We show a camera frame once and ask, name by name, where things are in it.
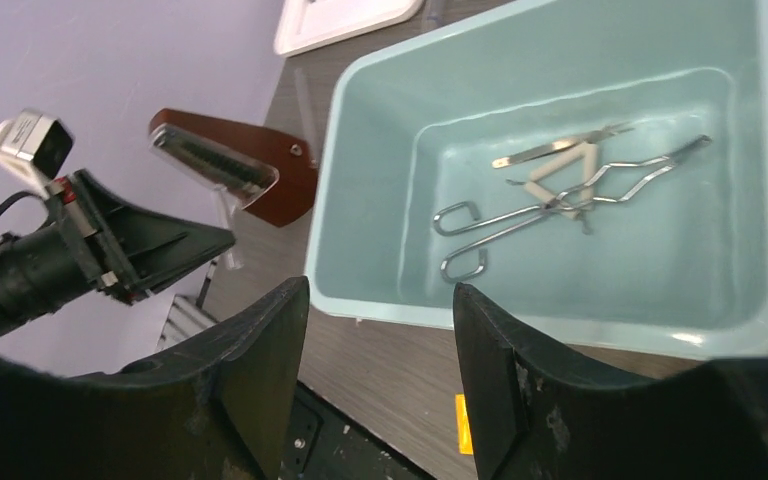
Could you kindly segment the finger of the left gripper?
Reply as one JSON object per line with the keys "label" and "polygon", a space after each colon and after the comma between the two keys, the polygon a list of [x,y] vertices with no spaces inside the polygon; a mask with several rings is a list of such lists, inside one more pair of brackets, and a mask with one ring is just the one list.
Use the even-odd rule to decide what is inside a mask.
{"label": "finger of the left gripper", "polygon": [[81,169],[59,179],[60,218],[92,287],[126,305],[160,293],[235,245],[231,231],[134,205]]}

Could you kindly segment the metal crucible tongs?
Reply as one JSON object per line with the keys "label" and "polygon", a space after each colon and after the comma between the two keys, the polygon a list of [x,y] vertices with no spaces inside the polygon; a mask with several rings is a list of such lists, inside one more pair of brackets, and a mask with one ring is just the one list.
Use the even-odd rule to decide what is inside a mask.
{"label": "metal crucible tongs", "polygon": [[[513,234],[519,230],[536,224],[553,215],[571,214],[574,219],[582,223],[582,232],[586,235],[592,233],[592,229],[583,219],[583,214],[588,207],[596,204],[624,204],[634,198],[641,190],[652,183],[655,179],[666,175],[675,170],[679,165],[685,163],[687,158],[695,152],[711,145],[713,139],[711,136],[702,134],[685,143],[681,147],[653,158],[640,162],[608,162],[599,166],[595,173],[583,182],[571,186],[558,193],[549,193],[539,198],[535,204],[521,207],[510,212],[497,215],[495,217],[484,219],[481,216],[478,205],[473,201],[461,201],[449,205],[434,214],[432,217],[432,229],[440,236],[453,237],[467,232],[472,232],[491,225],[521,217],[523,220],[512,226],[503,228],[491,235],[485,236],[479,240],[473,241],[465,246],[453,250],[443,257],[440,262],[439,272],[441,278],[449,283],[455,284],[465,282],[481,275],[487,268],[488,245],[505,236]],[[601,196],[594,194],[589,198],[574,202],[571,197],[575,194],[580,195],[587,190],[594,189],[600,181],[604,180],[608,173],[618,169],[646,169],[649,173],[643,175],[626,192],[619,196]],[[444,218],[456,211],[465,210],[469,213],[472,222],[455,229],[446,229],[443,225]],[[464,274],[453,275],[449,268],[454,260],[470,253],[476,252],[478,255],[476,267]]]}

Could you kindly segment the thin metal tweezers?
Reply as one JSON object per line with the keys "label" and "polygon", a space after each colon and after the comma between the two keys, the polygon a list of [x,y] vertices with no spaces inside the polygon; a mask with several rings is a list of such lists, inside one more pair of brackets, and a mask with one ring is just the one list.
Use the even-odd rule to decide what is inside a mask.
{"label": "thin metal tweezers", "polygon": [[496,158],[491,162],[491,167],[493,169],[507,168],[569,150],[581,143],[599,143],[607,138],[632,130],[633,127],[627,123],[620,123],[608,125],[597,130],[565,136],[518,153]]}

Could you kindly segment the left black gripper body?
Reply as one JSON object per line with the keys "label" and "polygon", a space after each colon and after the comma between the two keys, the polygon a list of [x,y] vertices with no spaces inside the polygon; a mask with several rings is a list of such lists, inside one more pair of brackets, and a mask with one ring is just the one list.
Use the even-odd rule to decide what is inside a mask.
{"label": "left black gripper body", "polygon": [[[0,204],[0,217],[31,192],[18,192]],[[68,300],[56,292],[73,275],[68,251],[53,215],[25,236],[0,236],[0,337],[40,316],[53,313]]]}

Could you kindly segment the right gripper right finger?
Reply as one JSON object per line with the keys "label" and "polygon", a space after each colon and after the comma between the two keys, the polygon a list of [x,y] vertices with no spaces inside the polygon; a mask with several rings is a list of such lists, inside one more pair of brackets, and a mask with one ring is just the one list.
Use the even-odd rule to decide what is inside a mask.
{"label": "right gripper right finger", "polygon": [[768,358],[656,380],[584,355],[470,284],[453,320],[482,479],[768,479]]}

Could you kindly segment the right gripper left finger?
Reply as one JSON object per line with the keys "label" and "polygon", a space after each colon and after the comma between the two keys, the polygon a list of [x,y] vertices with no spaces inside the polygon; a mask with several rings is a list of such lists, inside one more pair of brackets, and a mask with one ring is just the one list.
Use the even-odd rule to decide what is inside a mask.
{"label": "right gripper left finger", "polygon": [[0,358],[0,479],[275,479],[309,312],[305,277],[116,374]]}

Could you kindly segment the white clay triangle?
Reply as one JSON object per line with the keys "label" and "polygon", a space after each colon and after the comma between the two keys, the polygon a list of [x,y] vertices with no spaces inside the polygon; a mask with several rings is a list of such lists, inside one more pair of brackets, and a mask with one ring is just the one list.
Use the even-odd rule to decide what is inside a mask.
{"label": "white clay triangle", "polygon": [[594,188],[584,187],[577,193],[561,194],[562,180],[577,180],[579,184],[590,180],[596,173],[599,147],[595,143],[581,143],[554,155],[533,168],[523,180],[507,179],[509,185],[520,187],[539,202],[537,211],[543,216],[562,216],[579,222],[582,232],[590,233],[587,225],[589,206],[574,206],[574,201],[587,202],[594,198]]}

